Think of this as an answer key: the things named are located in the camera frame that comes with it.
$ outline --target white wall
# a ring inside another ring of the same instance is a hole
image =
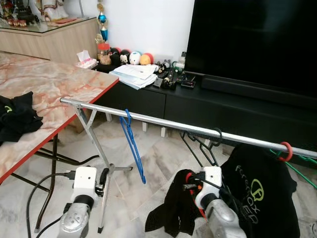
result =
[[[98,16],[97,0],[81,0],[85,16]],[[177,60],[187,50],[194,0],[104,0],[112,47],[149,52],[155,61]],[[81,16],[78,0],[65,10]]]

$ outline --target black cloth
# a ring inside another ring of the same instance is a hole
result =
[[[164,226],[165,232],[176,237],[179,232],[192,235],[195,228],[195,219],[201,217],[199,209],[189,190],[183,191],[186,184],[186,175],[191,170],[180,170],[164,200],[164,204],[149,213],[145,231],[153,231]]]
[[[253,223],[255,238],[299,238],[300,230],[292,193],[292,180],[284,162],[268,149],[242,144],[222,166],[224,183],[241,201]],[[239,214],[246,232],[246,221]]]
[[[32,109],[33,92],[9,99],[0,96],[0,145],[17,142],[24,133],[38,130],[43,123]]]

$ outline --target red clip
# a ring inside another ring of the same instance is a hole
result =
[[[292,146],[291,146],[289,143],[287,143],[287,142],[282,142],[281,145],[285,145],[285,146],[287,147],[287,149],[288,149],[288,156],[287,156],[286,158],[279,157],[278,159],[279,159],[280,161],[283,161],[283,162],[288,162],[288,161],[292,158],[292,156],[293,156],[293,148],[292,148]]]

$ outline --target stack of papers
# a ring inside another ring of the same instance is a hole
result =
[[[110,74],[118,76],[122,83],[139,90],[155,82],[155,68],[155,65],[126,64],[111,71]]]

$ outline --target black tv screen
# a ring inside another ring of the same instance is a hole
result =
[[[317,0],[196,0],[185,70],[316,96]]]

